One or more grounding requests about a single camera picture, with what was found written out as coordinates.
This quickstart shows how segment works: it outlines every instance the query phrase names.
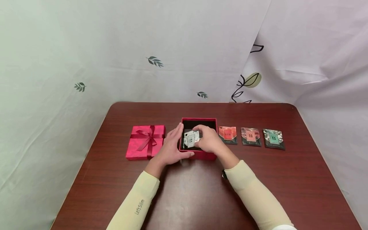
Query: green packet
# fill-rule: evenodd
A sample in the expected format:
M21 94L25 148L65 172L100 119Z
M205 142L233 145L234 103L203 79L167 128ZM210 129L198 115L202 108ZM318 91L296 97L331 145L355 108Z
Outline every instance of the green packet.
M263 129L266 148L285 150L282 132L278 130Z

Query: wrist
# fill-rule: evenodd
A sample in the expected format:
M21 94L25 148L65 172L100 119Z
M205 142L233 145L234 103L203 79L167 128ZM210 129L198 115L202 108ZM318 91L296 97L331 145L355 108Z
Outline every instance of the wrist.
M149 161L144 170L146 173L159 179L165 166L166 164L164 164L158 157L154 157Z
M225 155L230 149L223 143L219 143L218 146L216 146L215 151L213 152L216 156Z

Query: arm sleeve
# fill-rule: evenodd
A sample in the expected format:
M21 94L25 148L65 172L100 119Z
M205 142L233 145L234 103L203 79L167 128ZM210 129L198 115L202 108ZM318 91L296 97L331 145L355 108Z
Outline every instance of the arm sleeve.
M139 230L160 181L143 171L116 211L106 230Z
M225 169L225 173L260 230L281 229L282 225L295 229L275 196L243 160L234 168Z

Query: white backdrop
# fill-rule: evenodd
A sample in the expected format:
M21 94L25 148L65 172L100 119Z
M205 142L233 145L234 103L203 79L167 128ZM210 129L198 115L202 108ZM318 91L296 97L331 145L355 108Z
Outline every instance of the white backdrop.
M365 1L0 3L5 229L51 226L119 100L296 105L368 229Z

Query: ribbon bow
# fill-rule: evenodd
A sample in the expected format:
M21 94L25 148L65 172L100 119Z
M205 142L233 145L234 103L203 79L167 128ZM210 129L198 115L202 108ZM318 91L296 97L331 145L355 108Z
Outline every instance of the ribbon bow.
M155 126L151 125L149 127L149 132L145 132L143 130L137 130L136 133L138 134L131 134L130 138L138 138L138 139L146 139L142 145L140 145L137 149L137 151L142 151L146 145L148 145L147 148L147 156L152 157L152 148L154 145L157 145L154 138L164 138L163 134L154 134L155 132Z

